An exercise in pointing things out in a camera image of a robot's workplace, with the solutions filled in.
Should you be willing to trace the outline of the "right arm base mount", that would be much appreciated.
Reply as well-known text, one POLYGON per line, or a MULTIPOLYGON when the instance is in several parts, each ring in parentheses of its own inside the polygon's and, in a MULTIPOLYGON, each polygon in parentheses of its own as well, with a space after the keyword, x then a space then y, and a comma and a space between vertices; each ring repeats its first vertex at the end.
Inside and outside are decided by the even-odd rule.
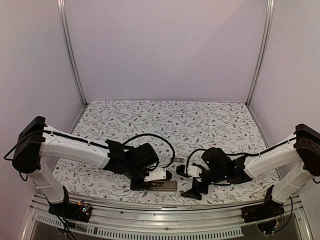
POLYGON ((271 185, 267 189, 264 201, 262 203, 246 206, 241 209, 241 218, 244 219, 245 223, 260 221, 285 213, 284 203, 278 203, 273 200, 273 188, 274 185, 271 185))

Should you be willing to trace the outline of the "front aluminium rail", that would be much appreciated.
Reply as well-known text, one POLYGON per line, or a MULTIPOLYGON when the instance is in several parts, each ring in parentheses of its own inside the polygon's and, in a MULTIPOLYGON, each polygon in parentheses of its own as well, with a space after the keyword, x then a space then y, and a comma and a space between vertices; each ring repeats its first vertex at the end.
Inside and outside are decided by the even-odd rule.
POLYGON ((298 195, 284 204, 279 232, 260 233, 258 222, 245 222, 241 209, 256 202, 226 205, 164 205, 108 200, 70 194, 72 202, 91 203, 89 222, 74 222, 78 240, 312 240, 298 195))

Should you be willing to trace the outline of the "left aluminium frame post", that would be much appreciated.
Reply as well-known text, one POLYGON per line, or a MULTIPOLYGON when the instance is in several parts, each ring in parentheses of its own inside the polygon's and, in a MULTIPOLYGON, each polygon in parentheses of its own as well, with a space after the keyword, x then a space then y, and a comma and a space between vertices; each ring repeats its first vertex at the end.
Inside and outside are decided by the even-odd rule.
POLYGON ((69 66, 70 66, 71 74, 75 84, 75 88, 77 90, 77 94, 81 104, 83 105, 83 107, 86 107, 88 105, 88 101, 85 96, 85 91, 81 82, 80 74, 77 67, 76 57, 73 50, 72 39, 71 39, 68 20, 67 20, 65 1, 57 0, 56 3, 57 3, 57 10, 58 10, 59 20, 61 25, 62 36, 65 44, 66 54, 69 61, 69 66))

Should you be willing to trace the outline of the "remote battery cover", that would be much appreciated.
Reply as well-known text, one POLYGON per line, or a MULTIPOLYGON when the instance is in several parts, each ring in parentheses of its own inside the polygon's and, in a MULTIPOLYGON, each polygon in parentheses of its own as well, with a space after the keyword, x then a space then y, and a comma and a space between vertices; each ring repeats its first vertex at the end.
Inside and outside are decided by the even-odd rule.
POLYGON ((183 158, 180 158, 180 157, 176 157, 174 159, 175 162, 178 162, 178 163, 183 163, 184 162, 184 159, 183 158))

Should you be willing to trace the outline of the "right aluminium frame post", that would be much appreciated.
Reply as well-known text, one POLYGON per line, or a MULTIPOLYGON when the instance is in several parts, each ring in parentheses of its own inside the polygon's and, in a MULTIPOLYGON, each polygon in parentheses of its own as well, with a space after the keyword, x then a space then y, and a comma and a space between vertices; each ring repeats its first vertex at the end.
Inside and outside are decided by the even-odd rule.
POLYGON ((254 95, 256 92, 259 77, 263 67, 263 62, 264 62, 265 54, 267 51, 268 41, 269 41, 270 32, 272 28, 274 7, 275 7, 275 1, 268 0, 266 5, 266 13, 265 13, 265 19, 264 19, 264 25, 263 25, 263 31, 262 31, 262 38, 261 38, 261 43, 258 51, 257 61, 255 64, 251 84, 249 87, 249 92, 245 102, 248 108, 250 108, 253 103, 254 95))

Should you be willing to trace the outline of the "aluminium frame post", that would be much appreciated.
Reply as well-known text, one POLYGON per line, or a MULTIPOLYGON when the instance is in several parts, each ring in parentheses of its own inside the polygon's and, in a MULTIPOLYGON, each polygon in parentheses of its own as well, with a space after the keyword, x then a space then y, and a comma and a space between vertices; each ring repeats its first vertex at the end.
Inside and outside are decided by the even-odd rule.
POLYGON ((73 50, 72 39, 71 39, 68 20, 67 20, 65 1, 57 0, 56 3, 57 3, 57 10, 58 10, 59 20, 61 25, 62 36, 65 44, 66 54, 69 61, 69 66, 70 66, 71 74, 75 84, 75 88, 77 90, 77 94, 81 104, 83 105, 83 107, 86 107, 88 105, 88 101, 85 96, 85 91, 81 82, 80 74, 77 67, 76 57, 73 50))
POLYGON ((263 62, 264 62, 265 54, 267 51, 268 41, 269 41, 270 32, 272 28, 274 7, 275 7, 275 1, 268 0, 266 5, 266 13, 265 13, 265 19, 264 19, 264 25, 263 25, 263 31, 262 31, 262 38, 261 38, 261 43, 258 51, 257 61, 255 64, 251 84, 249 87, 249 92, 245 102, 248 108, 250 108, 253 103, 254 95, 256 92, 259 77, 263 67, 263 62))

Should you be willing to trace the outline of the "white remote control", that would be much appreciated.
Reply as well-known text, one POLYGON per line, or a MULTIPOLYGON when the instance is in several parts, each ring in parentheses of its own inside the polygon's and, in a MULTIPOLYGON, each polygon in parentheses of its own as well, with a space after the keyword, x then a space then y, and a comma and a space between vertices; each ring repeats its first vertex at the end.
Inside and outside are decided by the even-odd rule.
POLYGON ((178 184, 174 180, 170 181, 151 181, 150 191, 154 192, 176 192, 178 189, 178 184))

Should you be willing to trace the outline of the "floral patterned table mat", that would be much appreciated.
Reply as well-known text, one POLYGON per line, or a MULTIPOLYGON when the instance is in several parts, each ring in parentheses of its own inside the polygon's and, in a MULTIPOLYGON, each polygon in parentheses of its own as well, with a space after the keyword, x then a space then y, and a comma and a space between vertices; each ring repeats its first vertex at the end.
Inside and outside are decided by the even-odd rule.
POLYGON ((202 163, 204 149, 225 153, 257 153, 265 143, 248 108, 243 103, 203 101, 96 100, 88 104, 73 134, 103 144, 106 140, 137 147, 149 143, 177 182, 177 191, 133 191, 130 180, 99 167, 59 159, 53 170, 57 181, 70 193, 94 198, 152 205, 226 205, 259 201, 267 188, 279 180, 276 170, 240 185, 211 185, 202 200, 181 196, 192 179, 175 174, 182 158, 202 163))

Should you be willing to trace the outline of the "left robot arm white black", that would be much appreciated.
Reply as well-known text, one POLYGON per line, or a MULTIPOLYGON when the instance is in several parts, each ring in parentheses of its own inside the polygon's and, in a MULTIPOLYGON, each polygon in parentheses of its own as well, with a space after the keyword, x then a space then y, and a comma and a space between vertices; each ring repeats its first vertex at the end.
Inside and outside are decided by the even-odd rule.
POLYGON ((165 169, 158 166, 159 158, 149 143, 138 147, 107 140, 100 144, 57 130, 46 124, 45 117, 35 117, 19 134, 16 146, 10 151, 12 166, 29 176, 55 209, 63 216, 74 213, 74 205, 57 182, 42 157, 56 157, 96 166, 125 175, 132 181, 148 183, 164 180, 165 169))

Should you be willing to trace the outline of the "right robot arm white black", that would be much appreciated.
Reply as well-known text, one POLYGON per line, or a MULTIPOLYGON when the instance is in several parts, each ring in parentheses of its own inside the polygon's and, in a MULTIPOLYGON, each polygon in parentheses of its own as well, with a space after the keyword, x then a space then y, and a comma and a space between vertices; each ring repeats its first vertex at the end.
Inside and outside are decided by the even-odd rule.
POLYGON ((180 165, 177 174, 192 177, 192 187, 181 196, 201 200, 210 185, 226 181, 239 185, 270 171, 295 163, 279 182, 271 185, 265 202, 259 206, 262 218, 269 218, 289 196, 320 175, 320 134, 301 123, 287 139, 259 153, 225 153, 221 148, 205 149, 201 156, 207 167, 199 164, 180 165))

